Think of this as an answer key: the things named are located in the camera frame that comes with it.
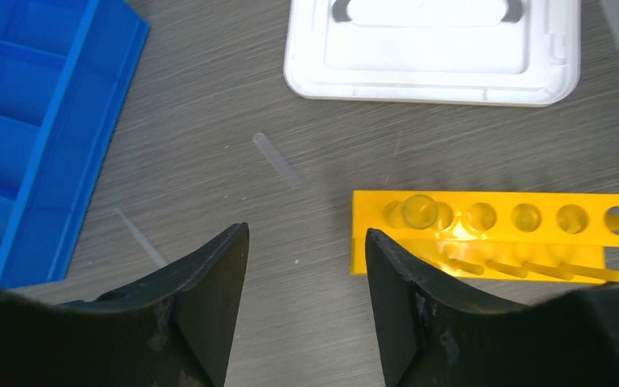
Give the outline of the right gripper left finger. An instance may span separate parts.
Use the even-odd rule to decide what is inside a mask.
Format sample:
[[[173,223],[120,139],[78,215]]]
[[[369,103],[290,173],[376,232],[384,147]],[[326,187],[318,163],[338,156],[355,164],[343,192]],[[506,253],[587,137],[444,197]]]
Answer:
[[[92,302],[58,324],[79,386],[221,386],[226,380],[249,228],[236,223],[196,251]]]

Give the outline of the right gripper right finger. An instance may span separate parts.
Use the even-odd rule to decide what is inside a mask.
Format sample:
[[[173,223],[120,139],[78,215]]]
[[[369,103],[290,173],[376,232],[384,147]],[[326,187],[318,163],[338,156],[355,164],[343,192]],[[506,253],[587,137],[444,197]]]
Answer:
[[[567,328],[552,305],[472,287],[370,229],[368,285],[389,386],[537,386],[565,375]]]

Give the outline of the glass test tube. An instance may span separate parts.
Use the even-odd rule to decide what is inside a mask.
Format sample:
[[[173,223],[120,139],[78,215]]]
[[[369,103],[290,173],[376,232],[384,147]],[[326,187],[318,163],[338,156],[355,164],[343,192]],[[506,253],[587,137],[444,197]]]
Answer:
[[[437,222],[438,203],[427,195],[413,195],[403,201],[401,213],[407,227],[425,230]]]

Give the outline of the short clear glass tube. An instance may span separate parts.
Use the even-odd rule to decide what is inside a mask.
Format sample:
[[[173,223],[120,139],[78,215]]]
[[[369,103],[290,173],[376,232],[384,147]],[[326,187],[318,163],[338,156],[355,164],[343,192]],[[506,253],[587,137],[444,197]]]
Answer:
[[[300,176],[264,133],[258,132],[254,134],[252,142],[291,189],[296,189],[301,184]]]

